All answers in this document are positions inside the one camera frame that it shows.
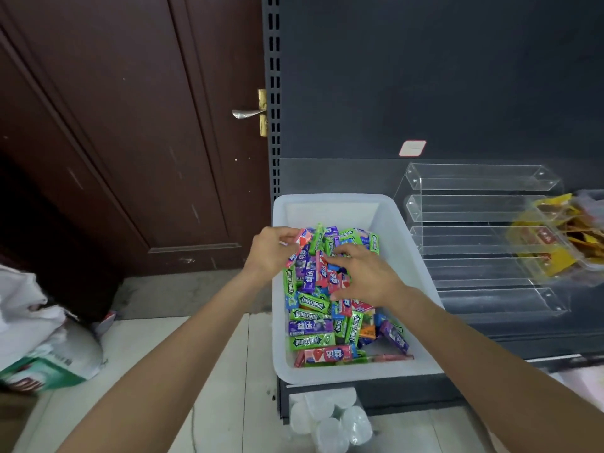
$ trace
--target dark gray wall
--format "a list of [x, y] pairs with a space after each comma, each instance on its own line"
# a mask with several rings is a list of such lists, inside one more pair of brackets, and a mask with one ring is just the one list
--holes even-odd
[[604, 158], [604, 0], [280, 0], [281, 157]]

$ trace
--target left hand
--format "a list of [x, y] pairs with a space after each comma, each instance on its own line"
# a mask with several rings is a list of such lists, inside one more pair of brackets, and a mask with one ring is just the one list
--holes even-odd
[[299, 244], [294, 240], [298, 233], [299, 229], [292, 227], [262, 229], [252, 240], [252, 248], [243, 270], [260, 281], [270, 281], [285, 268], [288, 258], [298, 251]]

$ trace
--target brown door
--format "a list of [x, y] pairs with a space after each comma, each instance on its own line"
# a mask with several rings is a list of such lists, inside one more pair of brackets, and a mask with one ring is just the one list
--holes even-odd
[[264, 87], [260, 0], [1, 3], [4, 151], [126, 274], [242, 266], [270, 217], [231, 115]]

